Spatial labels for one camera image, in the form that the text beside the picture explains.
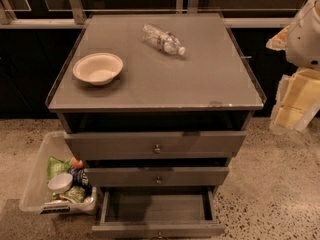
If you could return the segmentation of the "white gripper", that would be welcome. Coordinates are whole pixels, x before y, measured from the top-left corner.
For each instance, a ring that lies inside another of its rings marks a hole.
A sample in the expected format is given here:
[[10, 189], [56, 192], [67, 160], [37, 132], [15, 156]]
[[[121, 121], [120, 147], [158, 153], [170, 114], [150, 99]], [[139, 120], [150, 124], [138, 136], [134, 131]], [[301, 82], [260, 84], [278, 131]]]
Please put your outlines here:
[[320, 0], [308, 0], [290, 26], [270, 38], [266, 47], [286, 49], [287, 61], [304, 67], [282, 76], [270, 129], [276, 134], [303, 131], [320, 110]]

